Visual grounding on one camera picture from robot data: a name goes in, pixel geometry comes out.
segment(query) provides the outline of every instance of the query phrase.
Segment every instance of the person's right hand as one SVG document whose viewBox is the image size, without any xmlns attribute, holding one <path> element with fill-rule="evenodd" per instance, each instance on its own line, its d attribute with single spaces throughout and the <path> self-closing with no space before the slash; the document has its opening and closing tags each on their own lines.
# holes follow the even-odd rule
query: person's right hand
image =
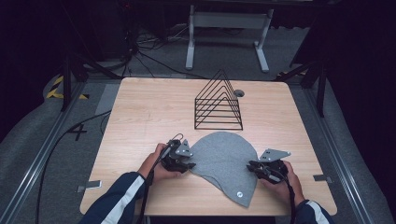
<svg viewBox="0 0 396 224">
<path fill-rule="evenodd" d="M 301 203 L 303 200 L 305 200 L 305 197 L 303 195 L 303 189 L 301 187 L 300 179 L 298 176 L 293 172 L 293 168 L 291 167 L 290 162 L 288 161 L 283 161 L 288 168 L 288 180 L 290 182 L 290 185 L 293 187 L 295 197 L 294 197 L 294 205 L 297 206 L 299 203 Z M 285 181 L 282 181 L 278 184 L 272 184 L 269 181 L 265 179 L 260 179 L 260 182 L 271 190 L 283 203 L 290 205 L 290 194 L 289 194 L 289 189 L 288 185 L 286 184 Z"/>
</svg>

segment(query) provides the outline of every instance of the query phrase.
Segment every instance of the metal dish rack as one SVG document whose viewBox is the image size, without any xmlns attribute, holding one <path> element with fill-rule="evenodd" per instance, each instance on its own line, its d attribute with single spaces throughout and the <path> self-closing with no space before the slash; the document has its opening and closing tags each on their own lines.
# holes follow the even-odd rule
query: metal dish rack
<svg viewBox="0 0 396 224">
<path fill-rule="evenodd" d="M 243 130 L 239 101 L 223 70 L 219 70 L 195 97 L 194 128 Z"/>
</svg>

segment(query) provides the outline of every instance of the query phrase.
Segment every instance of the metal frame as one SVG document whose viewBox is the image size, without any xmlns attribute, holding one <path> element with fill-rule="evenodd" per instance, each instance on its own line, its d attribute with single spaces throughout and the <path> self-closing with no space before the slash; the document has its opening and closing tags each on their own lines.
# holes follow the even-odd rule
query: metal frame
<svg viewBox="0 0 396 224">
<path fill-rule="evenodd" d="M 39 178 L 40 173 L 44 168 L 46 160 L 50 156 L 50 150 L 54 146 L 56 139 L 59 137 L 60 131 L 64 126 L 64 123 L 68 115 L 71 113 L 74 104 L 78 100 L 78 97 L 81 95 L 84 87 L 85 87 L 85 82 L 78 82 L 76 84 L 76 87 L 72 92 L 71 101 L 69 105 L 65 108 L 65 111 L 61 112 L 58 118 L 55 120 L 55 123 L 49 132 L 49 135 L 47 136 L 42 147 L 35 156 L 35 160 L 31 164 L 29 169 L 26 171 L 26 174 L 24 175 L 23 180 L 20 183 L 20 186 L 18 187 L 17 191 L 15 192 L 11 201 L 9 202 L 3 215 L 0 216 L 1 224 L 13 223 L 17 214 L 20 212 L 21 207 L 23 206 L 27 196 L 29 195 L 35 182 Z"/>
<path fill-rule="evenodd" d="M 334 165 L 335 171 L 340 177 L 344 191 L 349 199 L 357 220 L 359 223 L 364 224 L 374 223 L 373 218 L 365 205 L 365 201 L 361 197 L 361 192 L 358 188 L 358 185 L 356 184 L 355 179 L 347 166 L 347 163 L 343 159 L 337 144 L 335 144 L 334 137 L 332 136 L 332 132 L 326 122 L 326 119 L 317 113 L 318 111 L 315 109 L 316 99 L 314 93 L 309 89 L 304 89 L 304 95 L 311 107 L 311 110 L 315 114 L 314 117 L 320 127 L 320 130 L 325 136 L 326 144 L 329 147 L 329 155 L 332 159 L 332 164 Z"/>
<path fill-rule="evenodd" d="M 194 6 L 190 7 L 189 32 L 190 40 L 187 49 L 186 69 L 191 70 L 194 61 L 195 27 L 224 27 L 262 29 L 259 41 L 254 42 L 254 48 L 264 73 L 269 72 L 268 63 L 265 59 L 262 46 L 268 33 L 274 10 L 269 9 L 267 14 L 245 14 L 245 13 L 218 13 L 218 12 L 195 12 Z"/>
<path fill-rule="evenodd" d="M 239 101 L 223 70 L 219 70 L 195 97 L 194 120 L 195 129 L 243 130 Z"/>
</svg>

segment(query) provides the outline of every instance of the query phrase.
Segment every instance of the black cable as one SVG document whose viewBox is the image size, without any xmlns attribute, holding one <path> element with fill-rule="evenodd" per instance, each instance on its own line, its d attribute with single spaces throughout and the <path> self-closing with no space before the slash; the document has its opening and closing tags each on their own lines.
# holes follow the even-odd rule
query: black cable
<svg viewBox="0 0 396 224">
<path fill-rule="evenodd" d="M 100 122 L 100 132 L 103 134 L 105 134 L 105 131 L 103 131 L 103 122 L 105 121 L 105 119 L 110 115 L 110 113 L 106 114 L 105 117 L 102 119 L 102 122 Z"/>
<path fill-rule="evenodd" d="M 129 77 L 132 77 L 132 70 L 131 68 L 129 68 L 129 66 L 128 66 L 128 72 L 129 72 Z"/>
<path fill-rule="evenodd" d="M 148 195 L 149 195 L 149 187 L 152 185 L 152 181 L 154 179 L 154 168 L 155 166 L 160 162 L 160 159 L 163 157 L 163 154 L 167 151 L 167 149 L 170 147 L 169 144 L 172 140 L 174 140 L 177 136 L 181 135 L 181 139 L 183 139 L 184 135 L 182 133 L 178 133 L 177 135 L 175 135 L 175 137 L 173 137 L 168 144 L 166 145 L 166 147 L 163 148 L 163 150 L 160 153 L 160 156 L 158 156 L 157 160 L 154 162 L 154 164 L 152 164 L 151 169 L 148 172 L 148 177 L 146 178 L 145 181 L 145 194 L 143 196 L 143 202 L 142 202 L 142 207 L 140 210 L 140 215 L 139 218 L 136 221 L 136 224 L 142 224 L 142 220 L 143 220 L 143 216 L 145 215 L 145 210 L 146 210 L 146 202 L 148 200 Z"/>
<path fill-rule="evenodd" d="M 125 65 L 124 65 L 124 69 L 122 70 L 122 74 L 121 74 L 121 77 L 123 77 L 124 75 L 125 75 L 125 71 L 126 71 L 126 67 L 128 66 L 128 63 L 126 63 Z"/>
<path fill-rule="evenodd" d="M 142 53 L 141 51 L 138 51 L 138 52 L 139 52 L 141 55 L 143 55 L 143 56 L 145 56 L 145 57 L 151 59 L 152 61 L 154 61 L 154 62 L 156 62 L 156 63 L 159 63 L 159 64 L 165 66 L 166 68 L 168 68 L 168 69 L 170 69 L 170 70 L 172 70 L 172 71 L 174 71 L 174 72 L 177 72 L 177 73 L 180 73 L 180 74 L 183 74 L 183 75 L 192 76 L 192 77 L 199 77 L 199 78 L 202 78 L 202 79 L 207 79 L 207 77 L 195 75 L 195 74 L 192 74 L 192 73 L 185 73 L 185 72 L 177 71 L 176 69 L 174 69 L 174 68 L 172 68 L 172 67 L 166 65 L 165 63 L 162 63 L 162 62 L 160 62 L 160 61 L 158 61 L 158 60 L 156 60 L 156 59 L 151 58 L 150 56 L 148 56 L 147 54 Z"/>
<path fill-rule="evenodd" d="M 49 164 L 49 161 L 50 161 L 50 157 L 52 156 L 52 153 L 53 153 L 53 151 L 55 150 L 55 148 L 58 146 L 59 142 L 62 140 L 62 138 L 63 138 L 67 133 L 69 133 L 69 132 L 75 130 L 75 129 L 76 129 L 79 125 L 81 125 L 82 123 L 84 123 L 84 122 L 86 122 L 86 121 L 88 121 L 88 120 L 91 120 L 91 119 L 96 119 L 96 118 L 98 118 L 98 117 L 100 117 L 100 116 L 103 116 L 104 114 L 107 114 L 107 113 L 110 113 L 110 112 L 111 112 L 111 110 L 108 110 L 108 111 L 105 112 L 105 113 L 102 113 L 102 114 L 99 114 L 99 115 L 95 115 L 95 116 L 92 116 L 92 117 L 90 117 L 90 118 L 88 118 L 88 119 L 84 119 L 83 121 L 80 121 L 79 123 L 73 125 L 73 126 L 70 127 L 69 129 L 67 129 L 67 131 L 64 132 L 64 133 L 58 138 L 58 140 L 56 140 L 54 146 L 52 147 L 52 149 L 51 149 L 50 152 L 49 152 L 49 156 L 48 156 L 47 159 L 46 159 L 46 162 L 45 162 L 45 164 L 44 164 L 44 167 L 43 167 L 43 170 L 42 170 L 42 174 L 41 174 L 41 177 L 40 177 L 40 185 L 39 185 L 39 188 L 38 188 L 37 203 L 36 203 L 36 207 L 35 207 L 35 224 L 38 224 L 38 221 L 39 221 L 39 215 L 40 215 L 40 202 L 41 202 L 41 192 L 42 192 L 42 190 L 43 190 L 44 176 L 45 176 L 46 171 L 47 171 L 47 167 L 48 167 L 48 164 Z"/>
<path fill-rule="evenodd" d="M 123 61 L 123 62 L 121 62 L 121 63 L 114 64 L 114 65 L 110 65 L 110 66 L 104 67 L 104 68 L 107 69 L 107 70 L 113 71 L 113 70 L 116 70 L 116 69 L 119 69 L 119 68 L 123 67 L 123 66 L 124 66 L 125 64 L 127 64 L 128 62 L 129 62 L 129 60 L 125 60 L 125 61 Z M 100 71 L 98 71 L 98 70 L 96 70 L 96 69 L 94 69 L 94 68 L 90 68 L 90 67 L 84 67 L 84 68 L 85 68 L 85 70 L 87 70 L 87 72 L 89 72 L 89 73 L 100 73 Z"/>
<path fill-rule="evenodd" d="M 148 50 L 153 50 L 153 49 L 160 49 L 165 45 L 170 45 L 173 43 L 176 43 L 177 41 L 179 41 L 180 39 L 182 39 L 182 37 L 177 37 L 178 35 L 183 35 L 186 31 L 188 31 L 189 26 L 184 27 L 183 29 L 181 29 L 180 31 L 175 32 L 175 35 L 170 35 L 170 31 L 168 31 L 168 35 L 166 37 L 166 40 L 161 41 L 159 38 L 154 37 L 154 35 L 152 35 L 150 38 L 148 38 L 146 36 L 146 34 L 149 34 L 147 32 L 140 34 L 145 36 L 144 40 L 140 40 L 140 41 L 136 41 L 136 44 L 138 46 L 139 49 L 144 50 L 144 51 L 148 51 Z M 146 47 L 146 46 L 142 46 L 139 44 L 146 44 L 148 42 L 153 42 L 152 46 L 150 47 Z"/>
<path fill-rule="evenodd" d="M 267 169 L 270 170 L 271 172 L 274 172 L 274 173 L 277 173 L 278 175 L 280 175 L 282 177 L 282 179 L 285 180 L 286 185 L 288 186 L 289 197 L 290 197 L 290 210 L 291 210 L 290 224 L 294 224 L 294 221 L 296 219 L 296 206 L 294 204 L 295 193 L 294 193 L 293 187 L 291 186 L 287 176 L 283 176 L 279 171 L 277 171 L 275 169 L 271 169 L 270 167 L 267 167 Z"/>
<path fill-rule="evenodd" d="M 142 60 L 140 60 L 138 57 L 136 57 L 136 59 L 149 71 L 149 73 L 151 74 L 152 77 L 155 78 L 155 76 L 151 73 L 151 70 L 149 70 L 149 68 L 142 62 Z"/>
</svg>

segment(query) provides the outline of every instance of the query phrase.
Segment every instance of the navy sleeve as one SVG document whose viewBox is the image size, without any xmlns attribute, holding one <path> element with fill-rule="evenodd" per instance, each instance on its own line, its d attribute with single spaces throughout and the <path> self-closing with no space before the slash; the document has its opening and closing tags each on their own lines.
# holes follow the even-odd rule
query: navy sleeve
<svg viewBox="0 0 396 224">
<path fill-rule="evenodd" d="M 333 224 L 329 213 L 319 204 L 305 200 L 296 207 L 296 224 Z"/>
<path fill-rule="evenodd" d="M 134 204 L 143 197 L 145 178 L 136 172 L 120 176 L 110 189 L 97 199 L 79 223 L 132 223 Z"/>
</svg>

